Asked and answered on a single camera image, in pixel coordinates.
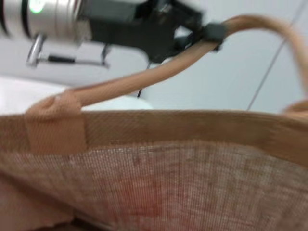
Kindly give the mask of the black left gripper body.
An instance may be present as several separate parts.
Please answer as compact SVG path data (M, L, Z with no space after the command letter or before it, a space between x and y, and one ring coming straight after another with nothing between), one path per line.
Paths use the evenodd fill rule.
M140 49L162 63L185 49L187 39L175 31L200 30L203 13L182 0L83 0L79 18L89 23L92 41Z

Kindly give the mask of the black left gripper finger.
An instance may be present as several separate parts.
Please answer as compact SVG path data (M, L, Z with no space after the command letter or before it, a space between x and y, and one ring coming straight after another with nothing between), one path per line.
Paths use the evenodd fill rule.
M204 37L204 31L193 31L189 35L174 38L173 52L183 52Z
M227 28L224 24L209 23L202 27L202 41L217 43L220 46L227 35Z

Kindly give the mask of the brown jute handbag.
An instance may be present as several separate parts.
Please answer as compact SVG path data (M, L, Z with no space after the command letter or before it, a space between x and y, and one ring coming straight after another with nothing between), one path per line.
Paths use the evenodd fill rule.
M308 51L288 24L240 15L173 60L0 115L0 231L308 231ZM279 34L305 99L280 115L83 111L175 76L228 36Z

